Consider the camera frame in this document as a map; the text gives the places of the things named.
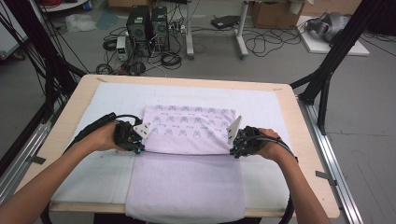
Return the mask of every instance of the hand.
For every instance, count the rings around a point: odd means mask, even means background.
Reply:
[[[267,136],[280,139],[279,134],[272,129],[259,128],[259,131]],[[277,143],[263,142],[261,148],[259,149],[259,151],[257,151],[256,154],[263,156],[267,160],[278,162],[278,160],[281,159],[280,157],[283,156],[285,152],[289,154],[289,152],[285,150],[285,148]]]
[[[121,147],[117,146],[114,142],[114,130],[116,123],[109,122],[105,126],[95,130],[93,133],[88,134],[83,138],[80,143],[86,144],[87,148],[91,151],[106,151],[111,148],[124,151]]]

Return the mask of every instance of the handheld controller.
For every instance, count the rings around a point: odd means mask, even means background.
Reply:
[[[265,142],[274,142],[280,144],[285,148],[291,155],[290,148],[279,138],[274,138],[265,135],[255,127],[247,126],[245,129],[239,129],[233,140],[233,148],[230,149],[230,154],[236,159],[239,157],[247,157],[249,155],[255,154],[261,148],[262,144]]]
[[[131,124],[129,121],[117,120],[125,117],[134,118],[134,124]],[[113,138],[117,146],[128,151],[133,151],[136,154],[140,154],[141,151],[145,150],[145,146],[142,144],[142,139],[146,138],[148,135],[147,129],[149,128],[149,124],[143,124],[142,120],[134,115],[116,116],[115,113],[110,113],[94,121],[79,132],[73,142],[67,147],[66,151],[76,142],[109,122],[116,122]]]

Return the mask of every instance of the metal table leg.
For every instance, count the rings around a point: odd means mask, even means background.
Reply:
[[[248,13],[248,1],[244,1],[242,5],[241,19],[239,21],[239,29],[235,30],[236,41],[238,42],[239,48],[241,49],[241,59],[248,56],[248,49],[245,45],[242,32],[244,31],[245,19]]]
[[[191,0],[187,1],[187,27],[186,27],[186,48],[187,56],[190,60],[194,59],[194,45],[192,44],[192,34],[191,34]]]

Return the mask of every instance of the white cloth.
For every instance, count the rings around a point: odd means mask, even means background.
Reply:
[[[135,158],[125,214],[154,223],[220,223],[245,216],[239,160],[145,152]]]
[[[143,121],[150,123],[146,151],[168,154],[230,154],[227,128],[231,109],[201,106],[148,105]]]

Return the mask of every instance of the cardboard box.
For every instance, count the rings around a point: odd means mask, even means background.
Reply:
[[[108,0],[108,6],[130,9],[132,6],[151,6],[151,2],[151,0]]]
[[[251,15],[254,27],[282,30],[294,29],[304,6],[302,6],[299,13],[295,15],[290,12],[290,4],[291,2],[256,2]]]
[[[353,15],[361,0],[315,0],[314,5],[305,4],[303,15],[318,17],[323,12],[340,12],[344,15]]]

